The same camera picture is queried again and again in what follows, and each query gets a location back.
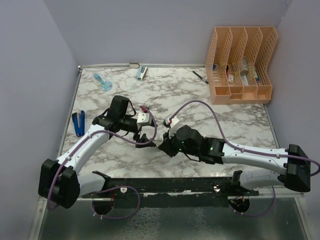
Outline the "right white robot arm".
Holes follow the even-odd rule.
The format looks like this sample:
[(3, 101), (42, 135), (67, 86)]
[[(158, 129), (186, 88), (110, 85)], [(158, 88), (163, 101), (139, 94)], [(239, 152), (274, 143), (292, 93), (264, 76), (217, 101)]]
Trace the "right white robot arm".
[(311, 164), (300, 146), (288, 148), (259, 148), (227, 144), (221, 138), (204, 137), (197, 130), (184, 125), (173, 136), (163, 135), (158, 147), (170, 157), (183, 153), (206, 164), (240, 164), (257, 167), (252, 172), (237, 171), (229, 189), (240, 196), (247, 190), (260, 187), (284, 186), (289, 190), (307, 193), (311, 190)]

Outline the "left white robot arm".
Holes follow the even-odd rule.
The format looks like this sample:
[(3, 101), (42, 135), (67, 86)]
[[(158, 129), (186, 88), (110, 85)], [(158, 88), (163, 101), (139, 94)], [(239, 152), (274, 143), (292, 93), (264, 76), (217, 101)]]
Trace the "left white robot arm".
[(142, 127), (157, 128), (156, 119), (146, 106), (127, 114), (129, 98), (116, 95), (110, 107), (96, 116), (84, 136), (67, 152), (55, 160), (46, 159), (40, 168), (38, 194), (47, 202), (70, 208), (79, 197), (95, 193), (106, 197), (111, 190), (107, 176), (93, 172), (81, 176), (80, 171), (90, 157), (112, 137), (120, 138), (137, 147), (154, 146), (153, 140), (140, 135)]

